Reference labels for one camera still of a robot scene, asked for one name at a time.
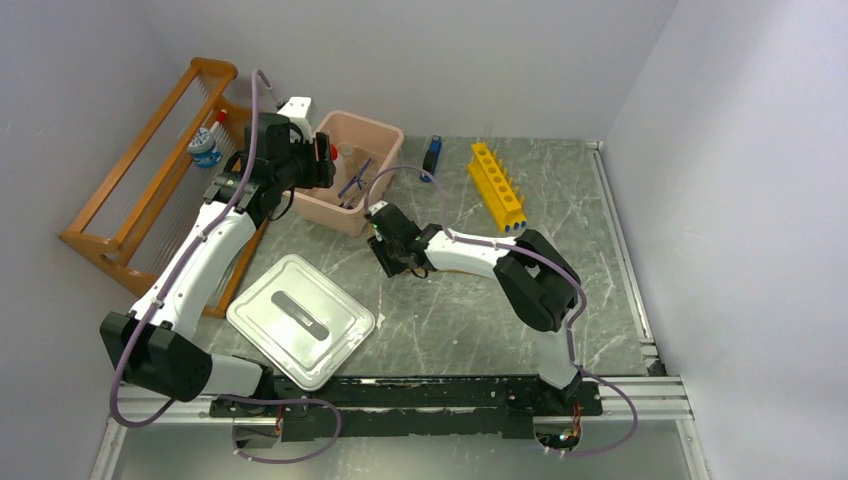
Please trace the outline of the white bin lid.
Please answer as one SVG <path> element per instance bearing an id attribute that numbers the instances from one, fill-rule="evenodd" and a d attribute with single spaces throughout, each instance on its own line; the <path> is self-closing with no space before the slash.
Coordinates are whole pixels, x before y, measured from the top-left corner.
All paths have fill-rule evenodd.
<path id="1" fill-rule="evenodd" d="M 296 254 L 236 298 L 226 319 L 306 391 L 322 388 L 376 326 L 366 307 Z"/>

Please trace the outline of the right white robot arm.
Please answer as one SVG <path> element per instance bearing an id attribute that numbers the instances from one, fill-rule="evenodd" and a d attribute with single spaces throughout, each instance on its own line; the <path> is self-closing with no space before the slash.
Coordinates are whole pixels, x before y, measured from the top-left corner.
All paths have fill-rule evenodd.
<path id="1" fill-rule="evenodd" d="M 389 277 L 456 271 L 496 281 L 518 319 L 535 332 L 542 406 L 562 414 L 576 403 L 582 374 L 568 315 L 585 309 L 586 295 L 574 269 L 541 233 L 527 229 L 497 238 L 437 224 L 421 228 L 385 201 L 370 206 L 365 219 L 373 228 L 369 248 Z"/>

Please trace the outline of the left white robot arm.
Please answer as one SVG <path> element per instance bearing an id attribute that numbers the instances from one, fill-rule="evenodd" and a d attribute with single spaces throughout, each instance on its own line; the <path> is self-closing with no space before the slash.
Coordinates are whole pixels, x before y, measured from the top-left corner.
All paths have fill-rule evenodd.
<path id="1" fill-rule="evenodd" d="M 204 194 L 194 227 L 154 285 L 126 313 L 109 313 L 100 335 L 122 382 L 171 400 L 236 395 L 249 414 L 273 409 L 277 388 L 267 368 L 213 355 L 192 337 L 212 293 L 233 258 L 263 226 L 286 190 L 327 187 L 334 167 L 327 135 L 314 133 L 304 104 L 261 113 L 245 127 L 247 140 Z"/>

